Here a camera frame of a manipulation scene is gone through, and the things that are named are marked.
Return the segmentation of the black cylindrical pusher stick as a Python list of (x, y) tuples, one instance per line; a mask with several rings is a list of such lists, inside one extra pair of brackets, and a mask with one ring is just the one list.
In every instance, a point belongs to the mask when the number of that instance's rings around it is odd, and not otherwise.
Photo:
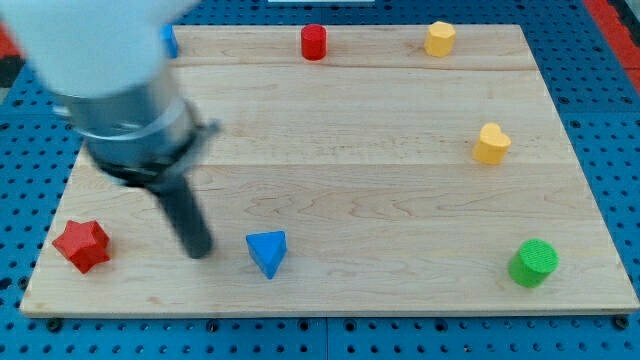
[(183, 175), (152, 185), (165, 217), (189, 258), (202, 259), (213, 249), (213, 237)]

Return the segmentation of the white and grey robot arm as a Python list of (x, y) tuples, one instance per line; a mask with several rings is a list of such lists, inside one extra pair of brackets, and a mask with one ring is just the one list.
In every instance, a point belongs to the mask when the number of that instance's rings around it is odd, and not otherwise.
[(7, 0), (1, 17), (95, 165), (152, 193), (186, 254), (200, 259), (213, 237), (185, 174), (218, 127), (181, 94), (161, 37), (196, 4)]

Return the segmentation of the blue block behind arm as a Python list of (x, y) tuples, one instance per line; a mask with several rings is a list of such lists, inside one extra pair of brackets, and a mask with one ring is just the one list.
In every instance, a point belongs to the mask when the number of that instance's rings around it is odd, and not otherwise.
[(171, 24), (166, 24), (161, 28), (161, 39), (165, 47), (166, 55), (170, 59), (175, 59), (179, 55), (179, 45)]

